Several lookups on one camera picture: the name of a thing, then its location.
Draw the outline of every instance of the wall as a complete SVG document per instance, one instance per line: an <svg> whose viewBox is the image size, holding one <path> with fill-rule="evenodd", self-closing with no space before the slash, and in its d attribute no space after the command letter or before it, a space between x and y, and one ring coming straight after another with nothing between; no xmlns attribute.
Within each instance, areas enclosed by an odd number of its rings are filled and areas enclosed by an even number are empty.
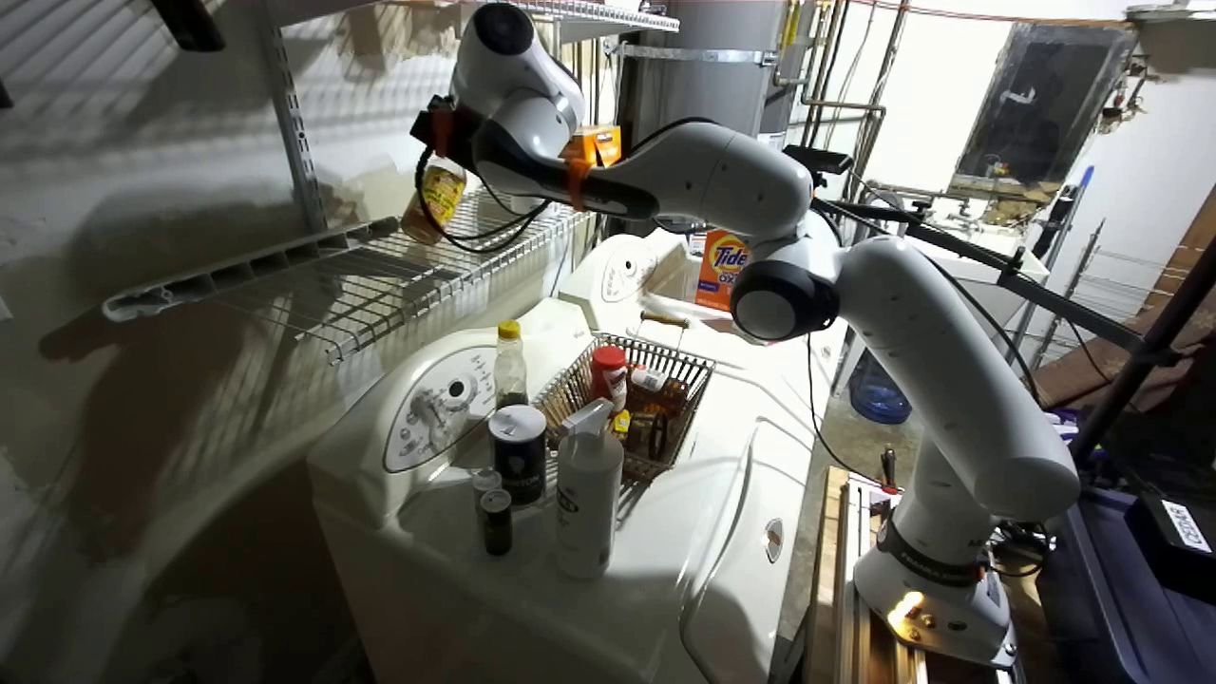
<svg viewBox="0 0 1216 684"><path fill-rule="evenodd" d="M261 5L213 9L224 52L179 52L128 0L0 10L0 681L300 681L348 638L300 443L378 366L266 323L305 288L100 320L119 288L305 237ZM407 120L443 87L454 10L390 33L378 65L357 24L289 32L331 217L410 198Z"/></svg>

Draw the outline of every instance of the black container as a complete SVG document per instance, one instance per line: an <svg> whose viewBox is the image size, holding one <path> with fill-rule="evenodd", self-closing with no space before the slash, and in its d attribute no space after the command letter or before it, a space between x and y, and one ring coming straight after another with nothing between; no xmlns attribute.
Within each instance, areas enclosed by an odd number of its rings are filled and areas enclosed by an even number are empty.
<svg viewBox="0 0 1216 684"><path fill-rule="evenodd" d="M490 418L494 437L494 472L502 475L502 490L517 507L536 500L545 495L549 447L545 447L549 418L536 405L502 405Z"/></svg>
<svg viewBox="0 0 1216 684"><path fill-rule="evenodd" d="M509 519L513 497L507 490L479 495L479 526L486 554L507 554L513 545L513 519Z"/></svg>

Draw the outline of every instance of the shelf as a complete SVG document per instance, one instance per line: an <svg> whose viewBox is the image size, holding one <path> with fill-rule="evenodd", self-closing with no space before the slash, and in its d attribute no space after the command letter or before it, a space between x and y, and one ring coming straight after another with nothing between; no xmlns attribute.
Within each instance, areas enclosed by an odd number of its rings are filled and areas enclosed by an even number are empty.
<svg viewBox="0 0 1216 684"><path fill-rule="evenodd" d="M378 222L114 294L101 314L134 323L213 304L346 362L389 333L481 307L502 276L536 269L536 255L571 251L576 222L571 209L549 209L526 241L494 255L423 247L399 232L399 222Z"/></svg>

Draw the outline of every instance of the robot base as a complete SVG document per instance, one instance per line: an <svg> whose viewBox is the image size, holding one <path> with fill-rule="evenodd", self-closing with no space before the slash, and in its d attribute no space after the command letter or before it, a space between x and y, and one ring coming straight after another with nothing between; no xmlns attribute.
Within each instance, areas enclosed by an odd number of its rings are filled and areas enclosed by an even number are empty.
<svg viewBox="0 0 1216 684"><path fill-rule="evenodd" d="M853 575L863 604L908 645L992 669L1015 669L1012 604L994 575L942 585L875 546Z"/></svg>

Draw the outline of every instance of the bottle cap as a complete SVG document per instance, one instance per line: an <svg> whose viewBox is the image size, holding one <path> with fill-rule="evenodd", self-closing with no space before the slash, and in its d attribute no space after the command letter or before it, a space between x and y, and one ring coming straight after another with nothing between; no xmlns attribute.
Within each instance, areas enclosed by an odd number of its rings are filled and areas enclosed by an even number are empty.
<svg viewBox="0 0 1216 684"><path fill-rule="evenodd" d="M519 323L517 320L502 320L497 323L497 338L519 338Z"/></svg>
<svg viewBox="0 0 1216 684"><path fill-rule="evenodd" d="M479 495L479 510L490 513L490 517L507 513L509 510L509 490L497 486L497 490Z"/></svg>
<svg viewBox="0 0 1216 684"><path fill-rule="evenodd" d="M494 466L470 472L470 490L475 495L497 490L497 486L502 486L502 475Z"/></svg>
<svg viewBox="0 0 1216 684"><path fill-rule="evenodd" d="M545 410L530 405L530 404L513 404L490 415L490 437L507 441L507 443L526 443L526 441L538 441L549 428Z"/></svg>
<svg viewBox="0 0 1216 684"><path fill-rule="evenodd" d="M621 345L598 345L592 366L598 369L622 369L626 355Z"/></svg>

